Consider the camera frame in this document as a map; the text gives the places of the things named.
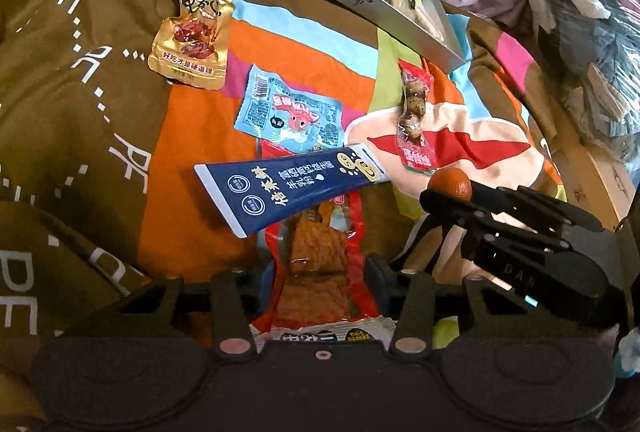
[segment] silver bolt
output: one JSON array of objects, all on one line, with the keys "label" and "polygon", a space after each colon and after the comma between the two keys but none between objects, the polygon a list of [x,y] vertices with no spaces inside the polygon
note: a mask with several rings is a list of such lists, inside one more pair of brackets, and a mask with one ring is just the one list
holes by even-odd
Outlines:
[{"label": "silver bolt", "polygon": [[220,351],[226,354],[245,354],[251,349],[251,344],[244,338],[227,338],[220,342]]},{"label": "silver bolt", "polygon": [[406,352],[407,354],[418,354],[423,352],[427,348],[427,344],[420,338],[414,336],[406,336],[396,340],[396,349],[398,351]]}]

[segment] orange fabric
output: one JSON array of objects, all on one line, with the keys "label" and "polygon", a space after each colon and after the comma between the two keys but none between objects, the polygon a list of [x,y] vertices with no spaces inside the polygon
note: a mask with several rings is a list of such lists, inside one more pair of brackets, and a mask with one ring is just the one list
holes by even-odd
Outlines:
[{"label": "orange fabric", "polygon": [[[278,73],[345,106],[366,111],[374,80],[332,57],[279,35],[232,21],[230,50],[242,61]],[[255,159],[255,138],[234,129],[241,99],[174,85],[150,163],[138,260],[154,273],[179,273],[187,282],[254,255],[255,238],[236,238],[193,170],[198,163]]]},{"label": "orange fabric", "polygon": [[254,253],[255,239],[232,234],[193,170],[197,163],[255,159],[255,138],[234,129],[240,102],[215,91],[172,87],[149,166],[138,247],[144,271],[203,282]]},{"label": "orange fabric", "polygon": [[229,49],[240,60],[277,73],[286,82],[313,88],[356,111],[366,113],[369,108],[375,80],[295,40],[233,20]]},{"label": "orange fabric", "polygon": [[[495,79],[499,82],[500,86],[502,87],[503,91],[505,92],[505,94],[507,95],[507,97],[510,99],[511,103],[513,104],[513,108],[516,112],[516,116],[518,117],[518,123],[519,125],[522,127],[522,130],[525,132],[525,134],[527,135],[527,139],[529,140],[529,143],[535,147],[536,144],[533,141],[533,138],[531,137],[531,132],[529,131],[529,128],[527,127],[527,124],[524,122],[524,120],[522,119],[522,104],[520,103],[520,101],[513,95],[513,93],[511,93],[510,89],[506,86],[503,77],[504,76],[508,76],[507,73],[504,72],[504,70],[502,70],[502,68],[500,68],[500,74],[494,72],[494,77]],[[562,184],[562,179],[560,178],[560,175],[558,174],[558,171],[556,170],[556,167],[554,167],[554,165],[547,159],[545,158],[545,171],[547,174],[549,174],[549,176],[551,177],[551,179],[561,185]]]},{"label": "orange fabric", "polygon": [[462,98],[462,93],[456,87],[456,83],[449,80],[449,77],[447,77],[439,67],[424,58],[422,59],[422,65],[425,69],[429,70],[434,80],[433,88],[431,88],[427,94],[427,102],[430,104],[449,102],[450,104],[458,104],[461,106],[465,104],[465,100]]}]

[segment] bed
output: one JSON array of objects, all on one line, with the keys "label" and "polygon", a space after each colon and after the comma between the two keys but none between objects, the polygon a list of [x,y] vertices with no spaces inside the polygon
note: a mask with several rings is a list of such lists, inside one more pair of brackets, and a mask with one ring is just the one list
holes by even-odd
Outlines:
[{"label": "bed", "polygon": [[[252,64],[340,100],[347,123],[399,105],[398,58],[427,66],[430,102],[484,145],[452,164],[567,197],[608,228],[626,213],[623,168],[581,145],[551,75],[480,17],[447,7],[467,64],[446,76],[330,0],[235,6],[225,86],[205,91],[146,64],[173,0],[0,0],[0,392],[15,399],[0,399],[0,430],[41,423],[25,382],[41,340],[152,276],[206,281],[264,255],[260,238],[233,237],[193,173],[255,157],[255,138],[233,129]],[[488,148],[486,163],[473,155]],[[422,215],[416,200],[390,184],[361,199],[361,252],[394,257]],[[441,282],[467,271],[450,264]]]}]

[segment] blue tube package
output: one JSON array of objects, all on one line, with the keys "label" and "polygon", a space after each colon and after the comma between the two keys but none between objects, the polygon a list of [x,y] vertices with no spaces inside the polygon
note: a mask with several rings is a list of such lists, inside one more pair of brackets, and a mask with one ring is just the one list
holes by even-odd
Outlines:
[{"label": "blue tube package", "polygon": [[247,237],[340,194],[389,180],[363,143],[194,168],[238,237]]},{"label": "blue tube package", "polygon": [[300,154],[341,147],[341,116],[341,102],[295,91],[254,64],[234,127]]}]

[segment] fabric pattern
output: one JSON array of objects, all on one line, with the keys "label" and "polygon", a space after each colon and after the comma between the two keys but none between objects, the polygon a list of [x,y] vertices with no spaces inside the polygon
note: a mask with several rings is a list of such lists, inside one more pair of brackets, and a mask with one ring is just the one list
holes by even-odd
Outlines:
[{"label": "fabric pattern", "polygon": [[[27,373],[28,359],[15,361],[21,351],[33,354],[155,275],[206,281],[258,261],[259,238],[236,239],[193,172],[196,163],[255,157],[255,138],[233,129],[253,64],[339,100],[343,124],[354,126],[400,104],[398,57],[423,62],[329,0],[235,4],[226,82],[216,92],[146,65],[161,21],[177,11],[173,0],[0,0],[3,367]],[[450,76],[424,62],[436,80],[428,102],[440,113],[430,130],[453,135],[443,140],[461,152],[452,164],[473,163],[469,140],[498,141],[498,150],[517,141],[516,164],[522,154],[537,167],[526,178],[500,160],[477,162],[476,177],[557,195],[540,69],[496,27],[449,11],[469,61]],[[386,127],[374,123],[369,136]],[[420,216],[416,205],[398,185],[364,189],[362,253],[397,255]]]}]

